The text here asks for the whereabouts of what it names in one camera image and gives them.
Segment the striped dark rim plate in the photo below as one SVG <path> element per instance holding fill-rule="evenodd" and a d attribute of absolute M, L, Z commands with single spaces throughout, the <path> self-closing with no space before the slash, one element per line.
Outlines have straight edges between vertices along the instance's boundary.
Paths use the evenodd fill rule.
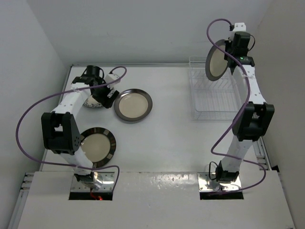
<path fill-rule="evenodd" d="M 103 167 L 114 156 L 116 139 L 108 129 L 89 128 L 81 133 L 81 149 L 94 168 Z"/>

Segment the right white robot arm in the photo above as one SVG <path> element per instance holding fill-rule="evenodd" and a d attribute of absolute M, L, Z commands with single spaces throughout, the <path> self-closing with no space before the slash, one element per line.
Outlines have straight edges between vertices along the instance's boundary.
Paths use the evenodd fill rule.
<path fill-rule="evenodd" d="M 226 42 L 225 50 L 231 55 L 227 57 L 228 67 L 244 104 L 233 120 L 231 145 L 215 170 L 216 181 L 220 183 L 236 181 L 247 151 L 265 135 L 275 112 L 275 107 L 260 92 L 254 60 L 247 55 L 250 38 L 249 33 L 238 31 L 231 42 Z"/>

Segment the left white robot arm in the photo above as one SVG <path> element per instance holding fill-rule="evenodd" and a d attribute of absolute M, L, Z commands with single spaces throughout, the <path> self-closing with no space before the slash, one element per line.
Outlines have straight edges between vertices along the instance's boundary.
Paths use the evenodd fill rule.
<path fill-rule="evenodd" d="M 81 76 L 73 79 L 70 92 L 60 104 L 41 116 L 45 148 L 72 165 L 76 180 L 91 190 L 102 187 L 102 177 L 93 170 L 93 162 L 81 149 L 81 134 L 75 118 L 89 97 L 105 108 L 111 107 L 118 95 L 113 87 L 120 80 L 113 71 L 104 74 L 100 67 L 88 65 Z"/>

